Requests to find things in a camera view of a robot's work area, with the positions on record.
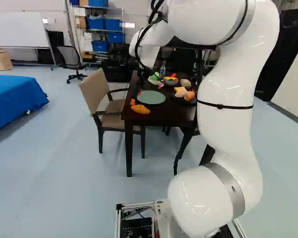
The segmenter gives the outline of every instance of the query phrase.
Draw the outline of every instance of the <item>chair armrest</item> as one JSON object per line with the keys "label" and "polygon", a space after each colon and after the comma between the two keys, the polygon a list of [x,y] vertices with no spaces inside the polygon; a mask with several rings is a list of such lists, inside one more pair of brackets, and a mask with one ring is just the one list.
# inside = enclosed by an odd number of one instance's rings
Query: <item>chair armrest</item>
{"label": "chair armrest", "polygon": [[123,91],[128,91],[129,88],[120,88],[120,89],[114,89],[110,90],[109,93],[117,93],[117,92],[123,92]]}
{"label": "chair armrest", "polygon": [[106,112],[106,111],[98,111],[95,112],[96,115],[98,116],[103,116],[103,115],[121,115],[122,112]]}
{"label": "chair armrest", "polygon": [[114,90],[109,91],[107,93],[109,101],[113,100],[113,97],[111,96],[111,93],[123,92],[123,91],[128,91],[128,90],[129,90],[129,88],[120,88],[120,89],[114,89]]}

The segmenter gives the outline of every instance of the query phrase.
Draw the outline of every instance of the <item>black office chair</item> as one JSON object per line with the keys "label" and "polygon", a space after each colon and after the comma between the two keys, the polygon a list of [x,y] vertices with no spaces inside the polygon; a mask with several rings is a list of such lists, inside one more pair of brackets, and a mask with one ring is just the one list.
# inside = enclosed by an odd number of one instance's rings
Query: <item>black office chair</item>
{"label": "black office chair", "polygon": [[76,74],[69,75],[69,78],[66,81],[66,83],[71,83],[71,80],[75,78],[82,81],[84,77],[87,77],[87,75],[79,73],[79,70],[86,69],[87,64],[80,62],[80,57],[75,47],[57,46],[57,49],[61,52],[64,59],[59,66],[62,68],[76,70]]}

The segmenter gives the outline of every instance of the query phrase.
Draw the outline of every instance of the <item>whiteboard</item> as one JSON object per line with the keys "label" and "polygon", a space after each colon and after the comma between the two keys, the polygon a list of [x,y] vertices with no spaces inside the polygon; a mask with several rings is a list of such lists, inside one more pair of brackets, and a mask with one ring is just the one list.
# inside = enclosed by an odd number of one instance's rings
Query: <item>whiteboard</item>
{"label": "whiteboard", "polygon": [[48,48],[39,12],[0,12],[0,47]]}

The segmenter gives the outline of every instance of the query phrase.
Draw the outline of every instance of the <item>toy croissant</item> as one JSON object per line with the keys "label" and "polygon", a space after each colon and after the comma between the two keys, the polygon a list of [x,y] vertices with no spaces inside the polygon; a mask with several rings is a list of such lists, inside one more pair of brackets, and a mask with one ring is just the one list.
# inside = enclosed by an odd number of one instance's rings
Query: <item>toy croissant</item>
{"label": "toy croissant", "polygon": [[139,114],[144,114],[144,115],[150,114],[150,110],[146,108],[144,105],[134,105],[131,107],[131,110]]}

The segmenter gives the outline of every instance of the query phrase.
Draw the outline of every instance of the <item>blue storage bin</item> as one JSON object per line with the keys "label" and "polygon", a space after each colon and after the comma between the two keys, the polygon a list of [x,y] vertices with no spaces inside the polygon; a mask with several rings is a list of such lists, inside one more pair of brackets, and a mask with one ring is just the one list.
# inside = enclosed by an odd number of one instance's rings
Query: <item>blue storage bin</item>
{"label": "blue storage bin", "polygon": [[108,44],[106,41],[92,41],[93,51],[95,52],[107,52]]}
{"label": "blue storage bin", "polygon": [[88,26],[90,29],[104,30],[104,27],[105,27],[104,18],[92,20],[88,17],[87,20],[88,20]]}
{"label": "blue storage bin", "polygon": [[90,6],[108,7],[108,0],[88,0]]}
{"label": "blue storage bin", "polygon": [[73,6],[79,6],[79,0],[70,0],[70,3],[71,3]]}
{"label": "blue storage bin", "polygon": [[105,19],[106,30],[108,31],[122,31],[123,24],[119,19]]}
{"label": "blue storage bin", "polygon": [[123,43],[124,42],[124,34],[116,33],[116,32],[108,32],[107,33],[108,42],[112,43]]}

